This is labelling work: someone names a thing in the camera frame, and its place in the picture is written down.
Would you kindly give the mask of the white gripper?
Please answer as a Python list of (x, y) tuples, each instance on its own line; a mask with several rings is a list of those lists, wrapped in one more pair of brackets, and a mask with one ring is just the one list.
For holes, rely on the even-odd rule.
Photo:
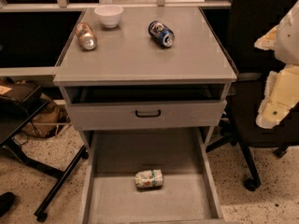
[(275, 57), (288, 63), (278, 73), (269, 73), (264, 98), (258, 109), (256, 124), (264, 129), (273, 129), (299, 102), (299, 0), (278, 26), (255, 41), (254, 47), (275, 50)]

